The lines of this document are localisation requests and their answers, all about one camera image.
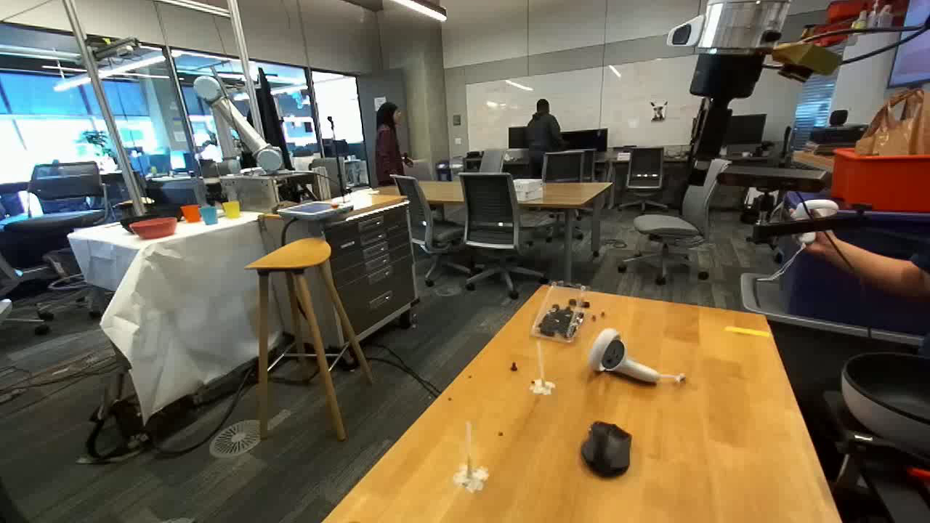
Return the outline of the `person forearm at right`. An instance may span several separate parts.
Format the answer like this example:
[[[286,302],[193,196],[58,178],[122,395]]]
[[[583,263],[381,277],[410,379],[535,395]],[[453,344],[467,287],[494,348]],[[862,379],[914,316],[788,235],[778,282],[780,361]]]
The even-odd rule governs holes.
[[[927,260],[895,260],[882,252],[872,252],[865,248],[847,245],[836,238],[833,232],[815,232],[812,242],[808,245],[809,257],[818,257],[836,268],[850,271],[862,282],[882,287],[897,298],[930,298],[930,271]]]

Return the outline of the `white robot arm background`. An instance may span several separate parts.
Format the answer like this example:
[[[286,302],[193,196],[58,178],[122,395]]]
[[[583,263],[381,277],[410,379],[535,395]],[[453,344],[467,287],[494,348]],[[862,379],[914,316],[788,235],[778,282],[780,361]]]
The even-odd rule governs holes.
[[[283,170],[281,152],[269,145],[246,116],[224,96],[224,88],[215,77],[193,78],[198,96],[237,133],[237,142],[254,158],[254,165],[263,175],[275,175]]]

